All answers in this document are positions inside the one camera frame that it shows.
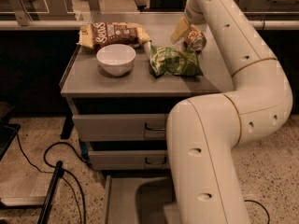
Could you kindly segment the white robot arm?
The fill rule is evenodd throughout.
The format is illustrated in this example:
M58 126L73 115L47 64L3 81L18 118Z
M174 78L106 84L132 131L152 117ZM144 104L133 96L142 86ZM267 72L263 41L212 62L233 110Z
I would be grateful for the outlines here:
M234 0L187 0L187 19L207 22L235 86L176 104L166 141L181 224L250 224L231 150L277 131L292 89L273 51Z

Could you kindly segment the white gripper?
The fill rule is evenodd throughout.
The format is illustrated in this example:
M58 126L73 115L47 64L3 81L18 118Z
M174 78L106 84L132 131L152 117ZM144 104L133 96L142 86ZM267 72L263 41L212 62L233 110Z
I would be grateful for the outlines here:
M187 19L181 17L173 34L171 34L170 39L173 44L179 42L190 31L190 23L199 25L206 22L203 0L187 0L184 14Z

